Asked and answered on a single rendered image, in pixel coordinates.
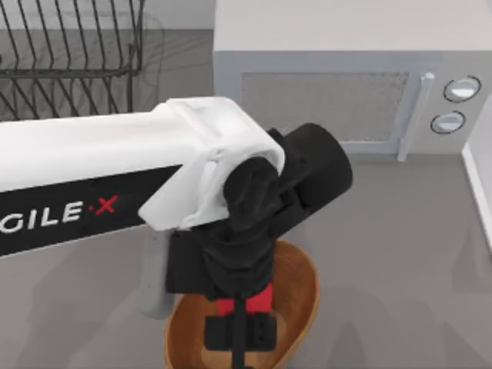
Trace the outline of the brown wooden bowl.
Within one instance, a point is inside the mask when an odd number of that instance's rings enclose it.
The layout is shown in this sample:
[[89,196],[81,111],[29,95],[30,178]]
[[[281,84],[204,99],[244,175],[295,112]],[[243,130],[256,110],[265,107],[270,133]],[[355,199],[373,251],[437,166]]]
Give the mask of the brown wooden bowl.
[[[320,300],[317,270],[298,246],[278,241],[274,251],[273,311],[278,319],[277,345],[270,352],[248,352],[245,364],[253,369],[287,369],[311,329]],[[205,317],[218,312],[201,295],[181,297],[167,319],[164,341],[165,369],[231,369],[229,351],[204,346]]]

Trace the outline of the white round microwave knob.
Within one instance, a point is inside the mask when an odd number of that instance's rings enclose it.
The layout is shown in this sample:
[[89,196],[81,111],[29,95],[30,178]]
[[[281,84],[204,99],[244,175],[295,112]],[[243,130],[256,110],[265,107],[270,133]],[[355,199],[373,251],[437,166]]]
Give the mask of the white round microwave knob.
[[461,103],[472,99],[481,90],[481,81],[471,75],[455,78],[444,87],[443,95],[446,100]]
[[459,131],[467,119],[459,111],[436,115],[430,122],[430,129],[438,135],[450,135]]

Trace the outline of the microwave oven door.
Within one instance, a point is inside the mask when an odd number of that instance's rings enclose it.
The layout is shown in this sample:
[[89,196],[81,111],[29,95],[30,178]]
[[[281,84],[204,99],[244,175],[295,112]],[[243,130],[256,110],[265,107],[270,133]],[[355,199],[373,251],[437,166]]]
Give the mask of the microwave oven door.
[[349,153],[397,153],[420,91],[406,58],[358,52],[213,54],[214,90],[264,128],[317,123]]

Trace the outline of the pale grey rounded box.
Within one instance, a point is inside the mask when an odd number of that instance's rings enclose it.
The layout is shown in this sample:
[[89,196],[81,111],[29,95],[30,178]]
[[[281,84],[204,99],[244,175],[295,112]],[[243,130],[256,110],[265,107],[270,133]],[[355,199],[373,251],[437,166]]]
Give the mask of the pale grey rounded box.
[[164,320],[174,307],[174,295],[166,288],[171,231],[148,228],[142,255],[138,309],[147,317]]

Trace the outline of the pale microwave oven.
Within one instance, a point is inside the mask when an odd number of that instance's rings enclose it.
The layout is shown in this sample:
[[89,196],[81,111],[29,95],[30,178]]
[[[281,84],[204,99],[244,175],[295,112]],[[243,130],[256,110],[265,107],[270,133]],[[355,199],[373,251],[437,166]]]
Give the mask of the pale microwave oven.
[[[435,75],[409,155],[488,152],[492,140],[492,0],[217,0],[214,47],[227,52],[358,52],[406,58]],[[472,99],[453,103],[446,84],[481,81]],[[467,121],[450,135],[430,128],[436,115]]]

